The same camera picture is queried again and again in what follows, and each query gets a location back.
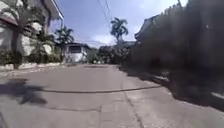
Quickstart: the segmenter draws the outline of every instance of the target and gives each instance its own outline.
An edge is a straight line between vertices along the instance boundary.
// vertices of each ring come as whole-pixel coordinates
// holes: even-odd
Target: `tree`
[[[111,29],[111,35],[113,35],[117,39],[117,43],[120,41],[123,42],[122,36],[125,34],[128,34],[128,29],[125,26],[127,24],[127,20],[125,19],[119,19],[114,18],[114,20],[111,21],[112,29]]]
[[[64,28],[62,29],[57,29],[55,32],[55,34],[57,35],[56,40],[58,41],[58,44],[63,54],[65,52],[65,45],[74,42],[74,37],[71,35],[72,32],[73,30],[67,28],[66,26],[64,26]]]
[[[33,23],[39,23],[44,25],[45,17],[42,14],[42,11],[38,7],[31,7],[28,4],[28,0],[21,0],[22,4],[18,5],[17,2],[13,5],[9,5],[8,8],[2,9],[0,15],[10,14],[17,24],[16,27],[12,27],[13,37],[11,42],[12,51],[18,52],[18,39],[21,33],[25,30],[30,32],[35,31],[32,27]]]
[[[31,46],[34,47],[34,49],[31,52],[31,57],[34,59],[36,63],[41,62],[47,62],[48,61],[48,53],[46,52],[45,45],[48,45],[53,49],[52,44],[52,35],[47,35],[45,31],[42,29],[37,34],[37,40],[33,41],[31,43]]]

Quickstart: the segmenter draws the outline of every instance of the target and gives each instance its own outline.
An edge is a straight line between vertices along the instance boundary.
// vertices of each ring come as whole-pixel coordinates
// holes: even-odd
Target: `blue sky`
[[[106,8],[105,0],[100,0],[106,13],[107,20],[102,12],[98,0],[56,0],[64,15],[64,24],[74,30],[77,42],[87,43],[90,46],[112,45],[115,40],[110,35],[108,22],[110,14]],[[180,0],[185,5],[187,0]],[[135,40],[134,34],[142,26],[144,19],[163,12],[177,0],[107,0],[111,16],[123,18],[128,21],[129,34],[125,40]],[[59,28],[59,22],[51,24],[51,31]]]

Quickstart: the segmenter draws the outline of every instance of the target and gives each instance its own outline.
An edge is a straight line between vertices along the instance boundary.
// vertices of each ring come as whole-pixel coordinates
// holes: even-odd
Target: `wall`
[[[45,8],[41,5],[39,0],[29,0],[29,2],[31,2],[31,5],[36,5],[42,8],[43,10],[43,14],[48,17],[48,13],[45,10]],[[10,4],[15,4],[15,0],[2,0],[0,1],[0,11],[4,8],[8,8],[8,5]],[[34,28],[36,30],[41,30],[41,27],[39,24],[34,23],[33,24]],[[10,30],[9,28],[7,28],[5,26],[5,23],[3,21],[0,21],[0,48],[5,48],[5,49],[11,49],[11,40],[12,40],[12,34],[13,31]],[[33,39],[30,39],[29,37],[25,36],[25,35],[20,35],[18,41],[17,41],[17,45],[18,45],[18,50],[25,56],[29,55],[31,53],[31,51],[34,49],[34,47],[30,46],[32,41],[36,41]],[[45,45],[45,50],[48,54],[51,54],[51,47]]]
[[[12,34],[13,32],[0,21],[0,48],[11,49]]]

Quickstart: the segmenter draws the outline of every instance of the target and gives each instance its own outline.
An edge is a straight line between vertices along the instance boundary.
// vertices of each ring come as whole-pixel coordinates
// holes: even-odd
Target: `road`
[[[0,128],[223,128],[224,114],[175,100],[116,66],[58,68],[0,79]]]

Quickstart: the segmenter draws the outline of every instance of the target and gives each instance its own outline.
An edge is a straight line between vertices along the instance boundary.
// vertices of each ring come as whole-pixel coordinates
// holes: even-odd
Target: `concrete wall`
[[[43,10],[43,14],[45,15],[45,17],[48,17],[48,13],[46,11],[46,9],[42,6],[42,4],[40,3],[40,0],[29,0],[29,2],[31,3],[32,6],[39,6],[41,7],[41,9]],[[15,0],[2,0],[0,1],[0,11],[4,8],[8,8],[10,4],[15,4]],[[33,27],[36,30],[41,30],[42,26],[40,26],[37,23],[33,24]],[[4,49],[11,49],[11,40],[12,40],[12,35],[13,35],[13,31],[10,30],[3,21],[0,21],[0,48],[4,48]],[[34,42],[36,40],[31,39],[25,35],[20,35],[19,39],[18,39],[18,50],[25,56],[29,55],[31,53],[31,51],[34,49],[34,47],[31,47],[31,42]],[[51,47],[45,45],[45,50],[48,54],[51,54]]]
[[[11,40],[13,32],[0,21],[0,48],[11,49]]]
[[[49,17],[49,14],[48,14],[48,12],[47,12],[47,10],[46,10],[45,7],[42,5],[42,3],[40,2],[40,0],[28,0],[28,2],[29,2],[29,4],[30,4],[31,6],[37,6],[37,7],[40,7],[40,8],[41,8],[43,15],[46,17],[46,20],[45,20],[45,23],[46,23],[45,30],[47,31],[47,29],[48,29],[47,24],[48,24],[48,20],[49,20],[49,18],[50,18],[50,17]],[[10,4],[11,4],[11,5],[15,4],[15,0],[2,0],[2,1],[0,1],[0,11],[1,11],[2,9],[4,9],[4,8],[9,8],[8,5],[10,5]],[[16,4],[17,4],[17,5],[22,4],[21,0],[18,0]],[[11,17],[12,19],[14,19],[14,17],[13,17],[10,13],[5,13],[5,15],[7,15],[7,16]],[[41,30],[41,28],[42,28],[42,26],[41,26],[40,24],[38,24],[38,23],[34,23],[34,24],[33,24],[33,27],[34,27],[36,30]]]

